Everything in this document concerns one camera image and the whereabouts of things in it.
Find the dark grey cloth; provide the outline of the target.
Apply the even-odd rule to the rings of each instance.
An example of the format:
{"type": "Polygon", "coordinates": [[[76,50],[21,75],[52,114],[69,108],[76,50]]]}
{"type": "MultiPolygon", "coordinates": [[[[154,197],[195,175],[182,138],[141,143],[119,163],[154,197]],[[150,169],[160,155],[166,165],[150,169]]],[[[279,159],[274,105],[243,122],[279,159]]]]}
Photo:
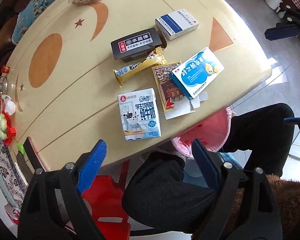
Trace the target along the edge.
{"type": "Polygon", "coordinates": [[[17,153],[16,158],[17,158],[17,163],[20,168],[20,171],[23,174],[23,176],[25,177],[27,183],[29,184],[33,177],[33,172],[30,170],[29,166],[27,165],[27,163],[24,159],[23,154],[20,151],[17,153]]]}

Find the white blue medicine box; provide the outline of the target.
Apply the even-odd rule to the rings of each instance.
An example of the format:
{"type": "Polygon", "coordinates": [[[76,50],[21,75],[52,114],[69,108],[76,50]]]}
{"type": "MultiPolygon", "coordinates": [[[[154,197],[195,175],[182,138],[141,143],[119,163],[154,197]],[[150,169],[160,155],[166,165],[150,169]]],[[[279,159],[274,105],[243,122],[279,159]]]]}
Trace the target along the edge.
{"type": "Polygon", "coordinates": [[[199,22],[188,11],[180,9],[156,18],[155,25],[171,41],[196,30],[199,22]]]}

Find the white milk carton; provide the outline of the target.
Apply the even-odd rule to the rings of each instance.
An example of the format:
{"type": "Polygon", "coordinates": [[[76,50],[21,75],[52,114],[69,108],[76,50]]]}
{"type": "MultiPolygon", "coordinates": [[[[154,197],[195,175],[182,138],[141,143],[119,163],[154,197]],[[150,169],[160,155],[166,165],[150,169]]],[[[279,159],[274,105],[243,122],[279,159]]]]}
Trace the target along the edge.
{"type": "Polygon", "coordinates": [[[161,136],[160,118],[153,88],[117,96],[125,141],[161,136]]]}

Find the gold snack wrapper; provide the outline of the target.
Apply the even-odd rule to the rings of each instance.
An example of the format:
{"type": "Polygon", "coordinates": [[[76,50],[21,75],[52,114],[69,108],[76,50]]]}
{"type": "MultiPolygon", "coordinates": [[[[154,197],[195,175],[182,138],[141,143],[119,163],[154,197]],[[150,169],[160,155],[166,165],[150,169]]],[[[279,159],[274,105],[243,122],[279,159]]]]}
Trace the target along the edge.
{"type": "Polygon", "coordinates": [[[166,63],[167,61],[164,56],[164,50],[161,47],[157,47],[150,52],[143,62],[134,63],[119,70],[113,70],[113,73],[119,86],[122,87],[124,82],[142,70],[149,67],[160,66],[166,63]]]}

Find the floral patterned sofa cover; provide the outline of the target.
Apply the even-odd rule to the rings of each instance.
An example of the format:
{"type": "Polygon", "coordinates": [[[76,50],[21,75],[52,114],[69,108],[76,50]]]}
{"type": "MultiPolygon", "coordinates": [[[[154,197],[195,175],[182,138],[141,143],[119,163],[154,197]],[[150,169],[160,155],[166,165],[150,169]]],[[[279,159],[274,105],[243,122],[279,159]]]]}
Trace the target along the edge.
{"type": "Polygon", "coordinates": [[[8,147],[0,137],[0,189],[6,200],[18,209],[21,209],[27,190],[26,181],[23,180],[8,147]]]}

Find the pink lined trash bin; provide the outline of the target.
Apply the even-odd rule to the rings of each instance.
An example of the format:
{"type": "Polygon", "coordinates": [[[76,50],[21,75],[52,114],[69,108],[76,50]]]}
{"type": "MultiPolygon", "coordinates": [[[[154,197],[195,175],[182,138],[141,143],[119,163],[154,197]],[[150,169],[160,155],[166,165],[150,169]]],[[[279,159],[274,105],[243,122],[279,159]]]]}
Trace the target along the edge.
{"type": "Polygon", "coordinates": [[[230,134],[232,111],[226,107],[203,120],[196,127],[173,138],[174,148],[185,158],[193,160],[192,142],[199,139],[210,152],[219,151],[230,134]]]}

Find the blue plastic stool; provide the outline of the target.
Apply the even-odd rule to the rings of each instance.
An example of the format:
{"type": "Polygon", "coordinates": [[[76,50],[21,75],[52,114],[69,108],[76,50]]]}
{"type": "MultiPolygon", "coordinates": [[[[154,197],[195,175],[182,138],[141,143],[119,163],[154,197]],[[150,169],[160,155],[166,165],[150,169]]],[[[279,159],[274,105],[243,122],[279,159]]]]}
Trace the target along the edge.
{"type": "MultiPolygon", "coordinates": [[[[243,169],[240,163],[234,158],[231,153],[217,153],[221,161],[230,162],[237,169],[243,169]]],[[[193,185],[207,187],[207,183],[195,160],[186,159],[184,167],[184,182],[193,185]]]]}

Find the blue floral seat cover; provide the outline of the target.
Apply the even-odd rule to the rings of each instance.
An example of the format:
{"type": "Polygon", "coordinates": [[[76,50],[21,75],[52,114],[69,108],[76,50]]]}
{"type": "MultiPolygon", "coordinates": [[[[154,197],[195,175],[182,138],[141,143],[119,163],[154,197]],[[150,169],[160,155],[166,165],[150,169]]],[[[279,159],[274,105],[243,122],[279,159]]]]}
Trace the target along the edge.
{"type": "Polygon", "coordinates": [[[18,15],[12,42],[17,45],[32,23],[54,2],[55,0],[30,0],[26,8],[18,15]]]}

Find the smartphone with pink case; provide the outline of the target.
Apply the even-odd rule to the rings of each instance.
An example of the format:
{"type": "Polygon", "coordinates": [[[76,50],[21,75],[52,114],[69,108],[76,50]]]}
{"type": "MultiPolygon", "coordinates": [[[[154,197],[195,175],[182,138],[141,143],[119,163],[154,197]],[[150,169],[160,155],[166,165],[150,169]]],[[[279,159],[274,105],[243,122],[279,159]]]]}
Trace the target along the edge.
{"type": "Polygon", "coordinates": [[[30,137],[27,137],[25,142],[23,143],[23,147],[25,150],[25,153],[29,159],[29,162],[31,163],[32,167],[36,170],[38,168],[41,168],[43,171],[47,171],[46,167],[44,166],[43,162],[38,156],[38,153],[33,145],[33,142],[30,137]]]}

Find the brown fuzzy sleeve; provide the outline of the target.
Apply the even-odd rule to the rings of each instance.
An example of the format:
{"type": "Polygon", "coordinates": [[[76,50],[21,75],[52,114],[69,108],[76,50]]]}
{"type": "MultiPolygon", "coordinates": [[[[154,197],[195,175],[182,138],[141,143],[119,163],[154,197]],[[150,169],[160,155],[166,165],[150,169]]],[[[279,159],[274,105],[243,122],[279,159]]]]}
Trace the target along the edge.
{"type": "Polygon", "coordinates": [[[267,175],[279,207],[283,239],[300,239],[300,182],[267,175]]]}

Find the brown patterned box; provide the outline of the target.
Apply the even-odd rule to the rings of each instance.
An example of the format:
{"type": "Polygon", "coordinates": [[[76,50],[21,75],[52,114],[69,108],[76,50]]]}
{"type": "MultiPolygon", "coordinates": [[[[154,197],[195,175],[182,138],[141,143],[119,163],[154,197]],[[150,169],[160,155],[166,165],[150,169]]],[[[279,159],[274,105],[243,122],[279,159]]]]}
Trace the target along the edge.
{"type": "Polygon", "coordinates": [[[152,67],[166,120],[193,113],[202,101],[208,99],[208,94],[201,92],[195,99],[189,100],[171,80],[170,72],[179,65],[181,61],[152,67]]]}

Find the red plastic stool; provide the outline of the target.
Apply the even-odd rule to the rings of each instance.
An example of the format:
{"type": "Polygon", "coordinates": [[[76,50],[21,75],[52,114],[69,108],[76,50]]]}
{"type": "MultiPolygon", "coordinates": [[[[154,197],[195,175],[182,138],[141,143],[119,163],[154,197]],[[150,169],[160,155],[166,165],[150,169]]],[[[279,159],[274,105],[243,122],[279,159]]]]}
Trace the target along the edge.
{"type": "Polygon", "coordinates": [[[129,239],[131,225],[122,208],[130,161],[121,166],[119,181],[111,176],[96,176],[90,189],[82,194],[91,207],[91,216],[105,239],[129,239]]]}

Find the black cardboard box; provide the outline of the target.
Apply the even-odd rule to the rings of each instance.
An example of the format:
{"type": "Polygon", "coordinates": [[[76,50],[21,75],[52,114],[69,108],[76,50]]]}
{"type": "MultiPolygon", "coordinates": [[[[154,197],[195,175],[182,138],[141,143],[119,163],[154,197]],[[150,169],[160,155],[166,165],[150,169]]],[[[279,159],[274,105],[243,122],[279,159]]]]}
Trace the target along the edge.
{"type": "Polygon", "coordinates": [[[138,31],[111,42],[114,59],[123,62],[148,56],[157,47],[165,49],[167,41],[162,31],[155,28],[138,31]]]}

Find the green clip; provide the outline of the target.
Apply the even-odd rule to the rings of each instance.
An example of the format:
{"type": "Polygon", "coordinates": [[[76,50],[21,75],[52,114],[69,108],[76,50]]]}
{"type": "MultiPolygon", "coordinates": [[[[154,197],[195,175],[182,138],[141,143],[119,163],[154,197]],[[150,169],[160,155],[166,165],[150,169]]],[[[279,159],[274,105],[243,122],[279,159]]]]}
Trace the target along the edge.
{"type": "Polygon", "coordinates": [[[22,155],[25,154],[25,148],[24,148],[23,144],[17,143],[17,149],[22,155]]]}

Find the blue cartoon medicine box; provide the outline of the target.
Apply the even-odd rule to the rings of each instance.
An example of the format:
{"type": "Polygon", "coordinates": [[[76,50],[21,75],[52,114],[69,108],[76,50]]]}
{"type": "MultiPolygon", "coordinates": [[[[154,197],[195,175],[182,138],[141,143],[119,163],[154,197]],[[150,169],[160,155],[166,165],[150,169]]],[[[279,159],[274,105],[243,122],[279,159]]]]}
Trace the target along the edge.
{"type": "Polygon", "coordinates": [[[223,70],[219,59],[205,47],[172,70],[169,77],[189,100],[193,100],[223,70]]]}

